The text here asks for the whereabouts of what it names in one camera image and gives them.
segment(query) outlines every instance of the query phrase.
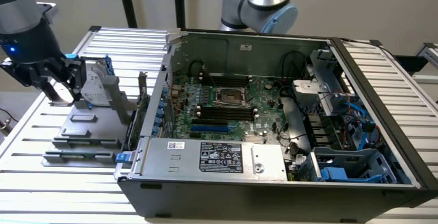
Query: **motherboard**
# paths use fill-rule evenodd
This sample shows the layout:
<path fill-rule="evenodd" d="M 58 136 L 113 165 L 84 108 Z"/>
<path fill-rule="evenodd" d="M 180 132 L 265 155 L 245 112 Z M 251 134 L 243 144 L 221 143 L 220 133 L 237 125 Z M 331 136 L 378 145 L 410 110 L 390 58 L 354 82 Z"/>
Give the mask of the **motherboard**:
<path fill-rule="evenodd" d="M 261 77 L 177 75 L 173 138 L 279 144 L 285 121 L 275 82 Z"/>

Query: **black pole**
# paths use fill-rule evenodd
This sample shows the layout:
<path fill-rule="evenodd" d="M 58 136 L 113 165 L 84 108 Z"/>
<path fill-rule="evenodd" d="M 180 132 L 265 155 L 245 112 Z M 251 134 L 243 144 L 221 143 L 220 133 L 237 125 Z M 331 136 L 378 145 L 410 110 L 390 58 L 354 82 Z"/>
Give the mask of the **black pole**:
<path fill-rule="evenodd" d="M 176 27 L 185 28 L 185 5 L 184 0 L 175 0 Z"/>
<path fill-rule="evenodd" d="M 137 20 L 135 19 L 135 10 L 132 0 L 121 0 L 125 20 L 129 28 L 137 28 Z"/>

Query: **power supply label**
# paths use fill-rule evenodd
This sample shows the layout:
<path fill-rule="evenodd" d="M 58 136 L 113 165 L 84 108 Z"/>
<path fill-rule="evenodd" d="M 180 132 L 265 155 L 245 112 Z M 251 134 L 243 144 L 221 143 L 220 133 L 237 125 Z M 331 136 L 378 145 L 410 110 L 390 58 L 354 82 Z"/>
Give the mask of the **power supply label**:
<path fill-rule="evenodd" d="M 209 173 L 241 174 L 241 145 L 201 142 L 199 170 Z"/>

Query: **blue tab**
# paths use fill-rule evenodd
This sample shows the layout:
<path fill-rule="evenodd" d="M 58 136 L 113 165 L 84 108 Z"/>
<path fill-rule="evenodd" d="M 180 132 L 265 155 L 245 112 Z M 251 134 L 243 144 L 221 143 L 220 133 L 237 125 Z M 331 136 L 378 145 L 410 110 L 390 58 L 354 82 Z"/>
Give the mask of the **blue tab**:
<path fill-rule="evenodd" d="M 74 59 L 74 58 L 77 57 L 77 54 L 74 54 L 74 53 L 68 53 L 68 54 L 65 54 L 65 57 L 66 57 L 66 58 L 72 58 L 72 59 Z"/>
<path fill-rule="evenodd" d="M 104 56 L 102 59 L 106 63 L 106 73 L 108 73 L 108 75 L 116 75 L 115 74 L 115 69 L 112 68 L 112 60 L 111 60 L 111 57 L 108 57 L 108 54 Z"/>
<path fill-rule="evenodd" d="M 370 178 L 348 178 L 343 168 L 325 167 L 320 170 L 321 179 L 334 182 L 360 182 L 376 183 L 382 179 L 382 175 L 372 175 Z"/>
<path fill-rule="evenodd" d="M 129 154 L 119 153 L 116 156 L 116 163 L 125 164 L 129 162 Z"/>
<path fill-rule="evenodd" d="M 86 101 L 86 106 L 88 106 L 88 109 L 90 110 L 94 106 L 90 102 Z"/>

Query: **robotic arm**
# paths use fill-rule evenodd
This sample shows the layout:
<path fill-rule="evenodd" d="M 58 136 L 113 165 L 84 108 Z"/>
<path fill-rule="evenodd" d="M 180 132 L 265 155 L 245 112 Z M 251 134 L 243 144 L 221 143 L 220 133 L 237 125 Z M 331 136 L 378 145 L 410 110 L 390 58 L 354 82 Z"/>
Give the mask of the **robotic arm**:
<path fill-rule="evenodd" d="M 251 28 L 260 33 L 287 33 L 297 16 L 289 0 L 223 0 L 220 30 Z"/>
<path fill-rule="evenodd" d="M 85 62 L 65 58 L 34 0 L 0 0 L 0 47 L 9 57 L 0 67 L 24 86 L 41 89 L 53 105 L 65 105 L 48 82 L 50 77 L 66 87 L 73 100 L 80 99 Z"/>

